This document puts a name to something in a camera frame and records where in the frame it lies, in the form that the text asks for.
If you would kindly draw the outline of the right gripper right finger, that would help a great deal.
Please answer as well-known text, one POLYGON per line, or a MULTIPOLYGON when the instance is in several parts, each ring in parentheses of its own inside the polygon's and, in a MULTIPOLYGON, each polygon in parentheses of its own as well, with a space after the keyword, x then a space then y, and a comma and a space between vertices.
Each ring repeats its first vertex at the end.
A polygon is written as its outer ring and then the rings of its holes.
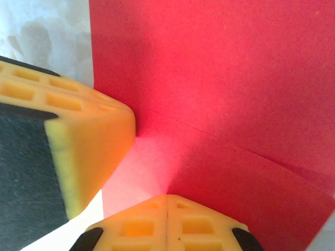
POLYGON ((167 250, 264 250, 248 227, 211 208, 167 195, 167 250))

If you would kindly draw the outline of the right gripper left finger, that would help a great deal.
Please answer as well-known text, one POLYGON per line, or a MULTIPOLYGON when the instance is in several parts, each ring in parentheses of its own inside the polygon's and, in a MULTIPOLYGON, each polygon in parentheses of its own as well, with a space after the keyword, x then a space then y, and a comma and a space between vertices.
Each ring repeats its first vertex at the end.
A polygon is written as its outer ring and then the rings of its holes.
POLYGON ((167 196, 159 195, 91 226, 73 250, 166 250, 167 196))

